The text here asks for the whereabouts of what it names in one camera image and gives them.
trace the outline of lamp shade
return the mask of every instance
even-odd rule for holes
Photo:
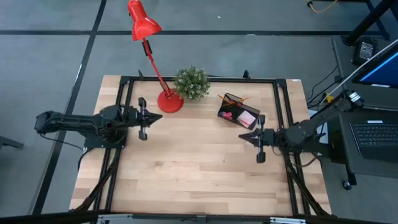
[[[162,30],[160,25],[145,13],[144,6],[139,0],[130,0],[127,9],[132,17],[132,39],[141,40]]]

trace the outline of computer monitor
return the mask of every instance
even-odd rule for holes
[[[398,88],[398,44],[368,65],[353,79],[353,83]]]

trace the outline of desk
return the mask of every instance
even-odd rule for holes
[[[104,76],[94,113],[113,105],[120,76]],[[308,119],[300,80],[287,80],[294,121]],[[143,96],[147,109],[164,117],[147,129],[148,140],[138,139],[130,128],[121,152],[111,211],[125,213],[174,213],[212,215],[292,215],[282,156],[266,147],[266,162],[256,164],[257,149],[238,138],[250,132],[217,117],[221,99],[228,92],[251,96],[245,104],[266,116],[266,128],[278,127],[273,87],[266,83],[211,83],[201,101],[185,100],[177,113],[163,113],[157,106],[159,82],[135,81],[131,104]],[[282,90],[280,100],[287,123]],[[79,206],[100,176],[104,149],[95,149],[82,160],[70,208]],[[301,155],[302,163],[312,159]],[[330,212],[318,161],[303,168],[305,183],[321,206]],[[100,208],[104,208],[107,186]],[[299,211],[302,201],[295,189]]]

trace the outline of lamp base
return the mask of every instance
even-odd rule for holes
[[[180,99],[174,89],[170,89],[170,98],[167,97],[166,92],[162,91],[157,97],[157,105],[166,113],[175,113],[181,109],[184,104],[184,99]]]

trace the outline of red desk lamp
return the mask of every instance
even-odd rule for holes
[[[174,89],[170,89],[166,82],[163,81],[160,75],[154,58],[152,57],[152,50],[150,49],[149,42],[145,38],[152,34],[155,34],[162,30],[160,25],[155,20],[149,18],[145,13],[144,6],[139,0],[130,0],[127,4],[127,9],[130,12],[132,21],[134,23],[132,27],[132,40],[141,40],[144,47],[145,54],[148,56],[157,77],[159,78],[160,85],[163,88],[163,92],[157,97],[157,104],[159,108],[166,113],[174,113],[181,109],[184,100],[180,98]]]

